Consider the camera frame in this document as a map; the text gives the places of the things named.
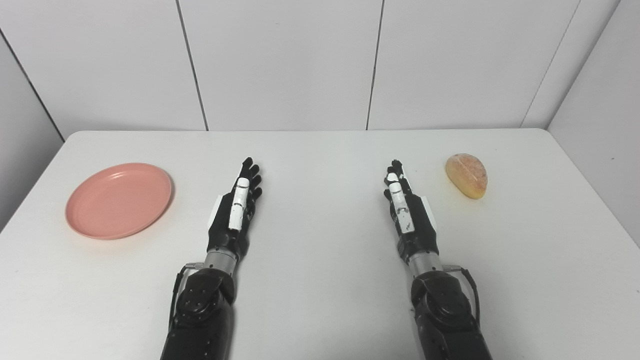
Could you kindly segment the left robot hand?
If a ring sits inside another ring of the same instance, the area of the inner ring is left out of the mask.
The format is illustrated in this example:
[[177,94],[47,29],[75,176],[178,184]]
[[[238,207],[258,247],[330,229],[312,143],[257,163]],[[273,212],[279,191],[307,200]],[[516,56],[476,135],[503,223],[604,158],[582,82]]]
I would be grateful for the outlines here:
[[207,251],[226,251],[242,260],[249,251],[249,228],[263,194],[260,167],[251,157],[242,162],[231,191],[222,196],[208,230]]

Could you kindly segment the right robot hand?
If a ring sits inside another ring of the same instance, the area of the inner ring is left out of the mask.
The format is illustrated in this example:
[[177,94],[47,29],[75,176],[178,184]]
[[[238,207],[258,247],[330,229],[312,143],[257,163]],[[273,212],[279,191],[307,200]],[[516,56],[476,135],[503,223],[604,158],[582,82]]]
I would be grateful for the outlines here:
[[397,159],[391,162],[384,178],[383,194],[389,203],[390,216],[397,231],[397,251],[400,259],[408,264],[414,255],[433,253],[439,255],[437,231],[430,219],[428,205],[413,192]]

